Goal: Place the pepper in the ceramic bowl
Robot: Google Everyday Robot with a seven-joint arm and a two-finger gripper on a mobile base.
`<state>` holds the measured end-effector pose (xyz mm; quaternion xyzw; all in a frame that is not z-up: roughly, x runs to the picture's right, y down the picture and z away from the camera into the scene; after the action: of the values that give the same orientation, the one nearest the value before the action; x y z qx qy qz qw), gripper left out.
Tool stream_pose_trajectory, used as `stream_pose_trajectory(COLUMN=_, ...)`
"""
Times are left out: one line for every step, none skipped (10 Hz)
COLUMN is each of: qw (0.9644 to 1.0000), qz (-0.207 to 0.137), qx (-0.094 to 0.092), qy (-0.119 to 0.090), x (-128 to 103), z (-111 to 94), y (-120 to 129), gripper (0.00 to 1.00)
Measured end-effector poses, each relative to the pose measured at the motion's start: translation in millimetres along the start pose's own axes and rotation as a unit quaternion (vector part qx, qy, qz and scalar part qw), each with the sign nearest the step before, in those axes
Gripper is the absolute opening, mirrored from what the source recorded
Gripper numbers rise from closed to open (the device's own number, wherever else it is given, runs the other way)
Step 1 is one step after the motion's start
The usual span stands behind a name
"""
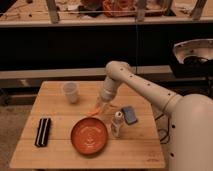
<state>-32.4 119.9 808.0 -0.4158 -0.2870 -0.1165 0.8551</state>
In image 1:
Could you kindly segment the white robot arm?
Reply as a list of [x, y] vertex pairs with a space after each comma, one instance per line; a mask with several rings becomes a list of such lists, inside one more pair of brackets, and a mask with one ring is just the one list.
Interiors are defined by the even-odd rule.
[[107, 63], [100, 99], [112, 101], [122, 83], [171, 117], [169, 171], [213, 171], [213, 99], [179, 95], [135, 75], [123, 61]]

